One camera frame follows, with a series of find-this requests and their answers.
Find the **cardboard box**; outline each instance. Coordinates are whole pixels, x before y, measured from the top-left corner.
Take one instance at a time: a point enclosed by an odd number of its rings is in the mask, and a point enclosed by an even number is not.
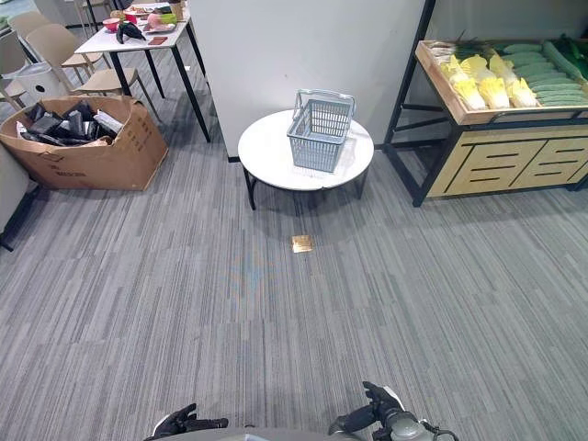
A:
[[[124,127],[117,138],[72,147],[57,147],[17,138],[17,121],[32,123],[21,110],[0,126],[0,141],[28,170],[31,177],[48,188],[101,188],[144,190],[167,155],[167,144],[148,110],[129,96],[68,96],[46,99],[48,111],[62,114],[85,99],[94,111],[104,110]]]

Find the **brass floor plate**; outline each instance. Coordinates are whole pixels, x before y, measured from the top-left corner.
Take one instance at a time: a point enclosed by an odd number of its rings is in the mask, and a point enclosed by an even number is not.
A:
[[[294,253],[312,251],[312,238],[309,235],[292,236],[292,251]]]

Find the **pink item on table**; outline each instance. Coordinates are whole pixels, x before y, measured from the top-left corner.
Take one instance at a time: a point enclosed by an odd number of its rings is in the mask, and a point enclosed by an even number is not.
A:
[[[150,14],[147,17],[147,23],[149,24],[150,28],[159,28],[162,26],[162,18],[159,14]]]
[[[120,20],[118,18],[107,18],[102,22],[102,24],[108,29],[110,32],[116,32],[117,28],[119,27]]]
[[[130,23],[133,23],[133,24],[135,24],[135,25],[137,24],[137,16],[136,16],[136,14],[134,14],[134,13],[132,13],[132,12],[127,12],[127,11],[125,11],[125,18],[126,18],[126,19],[127,19],[129,22],[130,22]]]

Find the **wooden produce display shelf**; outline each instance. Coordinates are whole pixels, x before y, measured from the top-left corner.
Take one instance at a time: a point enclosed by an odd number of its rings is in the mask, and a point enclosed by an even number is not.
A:
[[[578,183],[588,175],[588,126],[464,131],[428,197]]]
[[[566,107],[512,107],[488,110],[469,110],[441,71],[429,49],[432,41],[419,41],[415,56],[431,84],[458,125],[487,124],[491,122],[537,121],[544,119],[588,118],[588,106]]]
[[[420,207],[430,197],[532,187],[563,186],[570,191],[588,187],[588,106],[469,110],[427,46],[432,41],[424,39],[435,3],[424,0],[411,56],[384,142],[379,146],[410,193],[413,205]],[[438,106],[410,100],[408,92],[417,64],[436,92]],[[401,123],[404,112],[437,112],[439,117],[407,124]],[[394,140],[400,132],[447,121],[446,138],[423,139],[426,134],[420,132],[416,139]],[[424,170],[415,173],[414,158],[405,161],[405,154],[415,156]]]

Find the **basket handle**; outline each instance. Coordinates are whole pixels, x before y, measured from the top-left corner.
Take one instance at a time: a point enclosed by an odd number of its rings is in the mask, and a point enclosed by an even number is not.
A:
[[[356,113],[356,99],[350,95],[340,94],[339,92],[334,92],[332,90],[326,89],[299,89],[296,93],[296,104],[294,105],[294,113],[292,115],[292,119],[296,119],[300,110],[302,109],[302,94],[304,95],[322,95],[322,96],[329,96],[333,98],[338,98],[341,100],[350,100],[353,103],[353,107],[351,110],[351,116],[353,117]]]

